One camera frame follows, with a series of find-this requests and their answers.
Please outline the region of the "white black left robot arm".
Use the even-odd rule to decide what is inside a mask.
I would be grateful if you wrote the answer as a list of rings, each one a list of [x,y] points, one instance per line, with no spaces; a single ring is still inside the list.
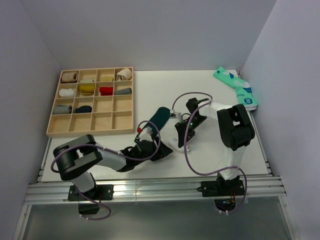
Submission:
[[[137,139],[134,146],[128,146],[119,152],[110,152],[97,143],[91,134],[78,137],[53,150],[54,161],[63,181],[70,181],[79,189],[86,200],[96,197],[98,188],[95,179],[88,172],[95,165],[110,168],[119,173],[133,170],[145,161],[158,161],[173,153],[159,137]]]

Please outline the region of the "white sock black stripes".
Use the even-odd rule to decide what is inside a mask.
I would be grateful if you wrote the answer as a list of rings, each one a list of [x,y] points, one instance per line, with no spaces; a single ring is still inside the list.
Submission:
[[[176,138],[171,138],[168,141],[168,146],[173,149],[174,151],[178,152],[178,153],[184,153],[185,152],[185,148],[184,145],[182,145],[181,147],[179,147],[179,141]]]

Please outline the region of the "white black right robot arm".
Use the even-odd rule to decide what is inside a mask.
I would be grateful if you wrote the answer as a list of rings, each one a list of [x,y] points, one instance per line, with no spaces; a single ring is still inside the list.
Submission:
[[[242,104],[224,105],[208,98],[191,98],[186,107],[191,116],[174,125],[178,134],[177,146],[186,150],[184,144],[195,136],[195,129],[208,118],[216,120],[225,150],[224,165],[220,167],[223,170],[219,172],[222,179],[216,183],[216,189],[220,194],[227,195],[234,188],[232,180],[239,176],[246,147],[255,138],[248,112]]]

